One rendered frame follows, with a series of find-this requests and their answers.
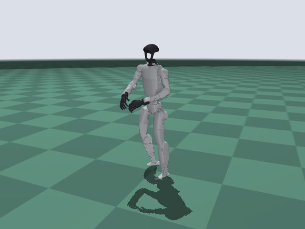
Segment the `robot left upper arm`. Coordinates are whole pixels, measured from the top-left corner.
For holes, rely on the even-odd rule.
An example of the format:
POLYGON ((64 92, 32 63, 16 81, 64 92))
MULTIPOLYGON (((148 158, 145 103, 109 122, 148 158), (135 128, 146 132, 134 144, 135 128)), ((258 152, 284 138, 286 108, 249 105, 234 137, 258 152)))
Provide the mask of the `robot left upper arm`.
MULTIPOLYGON (((169 89, 169 94, 170 94, 171 89, 170 89, 169 78, 168 78, 168 70, 158 67, 158 75, 161 78, 162 85, 164 86, 164 88, 169 89)), ((167 97, 168 95, 166 95, 165 97, 167 97)))

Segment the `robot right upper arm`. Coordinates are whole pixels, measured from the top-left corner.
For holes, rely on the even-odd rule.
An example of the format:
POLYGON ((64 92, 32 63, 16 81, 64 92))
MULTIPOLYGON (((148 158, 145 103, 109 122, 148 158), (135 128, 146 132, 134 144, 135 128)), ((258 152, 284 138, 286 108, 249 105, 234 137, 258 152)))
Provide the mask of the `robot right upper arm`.
POLYGON ((143 64, 140 64, 140 65, 137 66, 137 70, 135 72, 133 80, 130 83, 130 85, 133 87, 133 89, 136 89, 137 82, 139 81, 140 77, 142 76, 142 66, 143 66, 143 64))

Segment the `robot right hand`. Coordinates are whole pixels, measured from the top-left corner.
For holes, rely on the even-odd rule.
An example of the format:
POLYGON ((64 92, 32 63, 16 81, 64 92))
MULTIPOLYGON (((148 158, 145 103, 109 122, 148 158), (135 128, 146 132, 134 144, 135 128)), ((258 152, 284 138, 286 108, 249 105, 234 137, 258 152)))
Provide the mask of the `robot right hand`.
POLYGON ((122 94, 122 98, 121 98, 121 101, 120 101, 120 108, 122 110, 126 108, 125 105, 128 106, 127 103, 126 103, 126 100, 130 101, 128 99, 128 93, 127 92, 125 92, 125 94, 122 94))

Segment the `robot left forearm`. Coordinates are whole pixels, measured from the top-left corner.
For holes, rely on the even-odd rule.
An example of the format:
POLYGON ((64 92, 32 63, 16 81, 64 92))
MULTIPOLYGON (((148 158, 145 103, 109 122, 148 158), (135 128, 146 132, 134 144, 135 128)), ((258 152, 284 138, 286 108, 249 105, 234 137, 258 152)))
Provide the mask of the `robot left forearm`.
POLYGON ((162 91, 158 92, 157 94, 144 98, 143 101, 150 102, 150 104, 152 104, 158 100, 162 100, 168 94, 169 94, 169 89, 164 88, 162 91))

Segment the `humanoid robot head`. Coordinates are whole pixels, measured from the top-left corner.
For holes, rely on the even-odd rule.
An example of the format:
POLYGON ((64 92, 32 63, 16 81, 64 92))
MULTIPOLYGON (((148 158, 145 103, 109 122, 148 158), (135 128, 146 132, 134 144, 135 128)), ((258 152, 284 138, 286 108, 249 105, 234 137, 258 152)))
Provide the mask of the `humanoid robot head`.
POLYGON ((153 59, 153 55, 155 52, 159 51, 159 48, 155 44, 149 44, 143 48, 143 51, 145 53, 146 61, 149 62, 149 64, 147 66, 154 66, 154 65, 152 65, 152 63, 155 63, 157 65, 157 62, 155 61, 155 59, 153 59), (147 58, 147 53, 151 54, 150 59, 147 58))

